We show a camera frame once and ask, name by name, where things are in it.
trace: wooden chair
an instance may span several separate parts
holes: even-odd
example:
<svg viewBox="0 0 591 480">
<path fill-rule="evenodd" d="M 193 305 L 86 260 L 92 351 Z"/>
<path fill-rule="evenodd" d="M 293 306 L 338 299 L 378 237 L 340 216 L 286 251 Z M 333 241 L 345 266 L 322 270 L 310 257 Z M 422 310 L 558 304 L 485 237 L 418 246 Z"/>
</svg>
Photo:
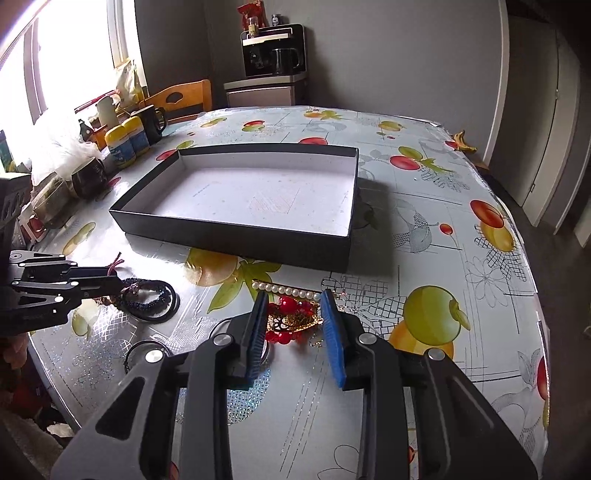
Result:
<svg viewBox="0 0 591 480">
<path fill-rule="evenodd" d="M 194 105 L 203 105 L 203 110 L 210 112 L 212 110 L 212 84 L 209 80 L 201 80 L 201 82 L 174 85 L 146 98 L 144 102 L 146 105 L 164 108 L 167 112 Z M 169 120 L 168 123 L 176 124 L 194 118 L 197 118 L 197 115 L 181 116 Z"/>
</svg>

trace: gray floor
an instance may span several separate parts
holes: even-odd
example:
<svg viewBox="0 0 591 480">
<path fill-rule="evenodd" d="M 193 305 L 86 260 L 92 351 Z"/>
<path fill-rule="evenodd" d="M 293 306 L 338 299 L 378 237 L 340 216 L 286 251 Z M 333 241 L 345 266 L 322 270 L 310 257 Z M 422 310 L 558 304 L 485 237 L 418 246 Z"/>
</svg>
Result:
<svg viewBox="0 0 591 480">
<path fill-rule="evenodd" d="M 503 188 L 486 177 L 506 203 L 525 251 L 550 328 L 550 446 L 544 480 L 591 478 L 591 250 L 582 249 L 570 228 L 558 235 L 534 228 Z"/>
</svg>

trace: banana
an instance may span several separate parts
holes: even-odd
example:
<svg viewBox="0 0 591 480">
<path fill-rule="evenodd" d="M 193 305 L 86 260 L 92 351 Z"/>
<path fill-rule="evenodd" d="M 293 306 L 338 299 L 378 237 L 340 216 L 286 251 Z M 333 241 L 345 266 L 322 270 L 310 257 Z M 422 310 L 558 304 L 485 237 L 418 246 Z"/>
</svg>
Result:
<svg viewBox="0 0 591 480">
<path fill-rule="evenodd" d="M 464 134 L 465 133 L 466 133 L 466 131 L 465 130 L 462 130 L 458 134 L 455 134 L 453 136 L 453 141 L 455 143 L 457 143 L 457 147 L 460 149 L 460 151 L 462 151 L 464 153 L 474 153 L 474 152 L 476 152 L 476 150 L 477 150 L 476 147 L 471 147 L 470 145 L 467 145 L 466 142 L 464 142 Z"/>
</svg>

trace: table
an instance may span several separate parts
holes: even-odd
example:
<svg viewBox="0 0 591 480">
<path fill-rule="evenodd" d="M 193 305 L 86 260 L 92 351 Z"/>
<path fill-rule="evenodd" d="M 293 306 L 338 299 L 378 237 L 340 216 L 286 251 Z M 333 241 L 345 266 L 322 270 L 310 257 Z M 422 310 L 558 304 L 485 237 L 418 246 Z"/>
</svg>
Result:
<svg viewBox="0 0 591 480">
<path fill-rule="evenodd" d="M 359 149 L 347 274 L 125 235 L 113 221 L 108 208 L 176 148 L 240 142 Z M 312 107 L 209 112 L 181 124 L 120 172 L 100 199 L 85 203 L 40 251 L 63 252 L 80 265 L 108 265 L 121 252 L 121 278 L 159 278 L 181 297 L 178 313 L 161 325 L 102 306 L 84 336 L 70 324 L 32 335 L 32 355 L 74 428 L 123 377 L 122 359 L 136 341 L 154 338 L 174 353 L 188 351 L 220 319 L 250 311 L 249 285 L 226 287 L 242 269 L 240 278 L 332 288 L 341 309 L 398 348 L 421 353 L 440 345 L 541 472 L 549 408 L 547 330 L 522 240 L 509 212 L 434 122 Z M 275 345 L 255 386 L 229 392 L 228 403 L 233 469 L 241 478 L 353 478 L 361 393 L 336 388 L 318 342 Z M 179 411 L 178 429 L 182 421 Z M 408 424 L 415 449 L 411 410 Z M 411 473 L 418 475 L 416 456 Z"/>
</svg>

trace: open box lid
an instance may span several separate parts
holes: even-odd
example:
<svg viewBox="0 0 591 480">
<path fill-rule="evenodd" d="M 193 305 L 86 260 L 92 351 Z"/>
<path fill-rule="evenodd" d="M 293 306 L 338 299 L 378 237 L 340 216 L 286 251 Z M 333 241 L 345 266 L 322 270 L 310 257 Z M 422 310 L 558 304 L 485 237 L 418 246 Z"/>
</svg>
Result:
<svg viewBox="0 0 591 480">
<path fill-rule="evenodd" d="M 320 270 L 346 269 L 358 150 L 333 145 L 186 148 L 110 209 L 127 233 Z"/>
</svg>

